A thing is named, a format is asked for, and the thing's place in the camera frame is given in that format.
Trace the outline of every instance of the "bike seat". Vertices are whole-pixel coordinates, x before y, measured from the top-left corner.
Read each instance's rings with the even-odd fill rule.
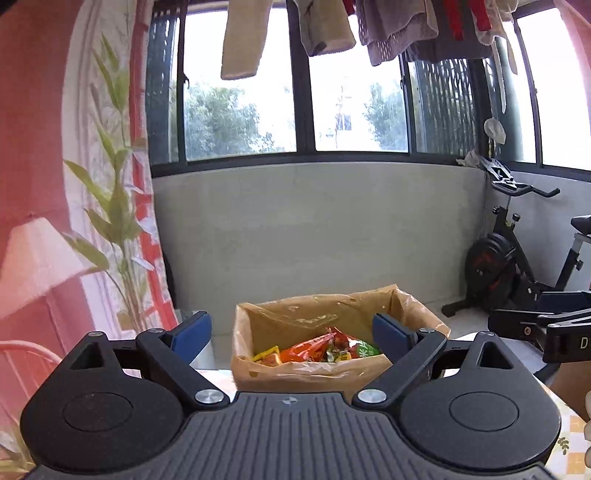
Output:
[[[591,215],[571,218],[570,224],[583,235],[591,235]]]

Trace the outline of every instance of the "ribbed black surface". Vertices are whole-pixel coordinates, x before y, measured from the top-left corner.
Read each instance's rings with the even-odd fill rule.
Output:
[[[400,439],[382,413],[355,410],[339,394],[240,394],[236,403],[194,415],[176,442],[123,472],[72,475],[43,466],[28,480],[464,480]],[[539,466],[495,480],[546,480]]]

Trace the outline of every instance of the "handlebar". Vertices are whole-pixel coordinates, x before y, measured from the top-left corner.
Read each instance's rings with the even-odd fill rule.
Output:
[[[554,189],[551,192],[544,192],[543,190],[537,189],[532,185],[525,183],[506,183],[504,181],[493,181],[492,187],[497,191],[508,195],[509,197],[521,197],[529,192],[537,193],[544,198],[552,198],[560,193],[560,189]]]

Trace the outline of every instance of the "lampshade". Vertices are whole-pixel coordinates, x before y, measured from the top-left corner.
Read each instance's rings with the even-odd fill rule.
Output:
[[[90,267],[46,218],[15,227],[0,270],[0,319]]]

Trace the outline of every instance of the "sky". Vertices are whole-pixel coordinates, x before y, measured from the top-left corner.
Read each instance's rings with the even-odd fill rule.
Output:
[[[243,101],[254,103],[260,115],[259,131],[270,132],[277,145],[295,151],[291,61],[287,12],[273,8],[265,49],[256,76],[241,80],[222,80],[222,46],[226,28],[225,11],[202,12],[187,16],[184,69],[190,81],[202,85],[237,87]],[[346,52],[310,58],[314,105],[314,127],[318,150],[380,150],[371,126],[365,120],[369,87],[382,85],[384,95],[400,89],[397,60],[372,67],[366,47],[359,43],[355,16],[349,17],[357,45]],[[574,48],[558,10],[540,12],[519,20],[534,72],[543,133],[544,162],[591,169],[589,110]],[[535,161],[534,127],[527,78],[517,38],[506,24],[509,40],[517,57],[519,75],[515,78],[517,108],[521,118],[523,158]],[[339,106],[341,91],[345,99]],[[350,115],[351,130],[335,132],[335,114]]]

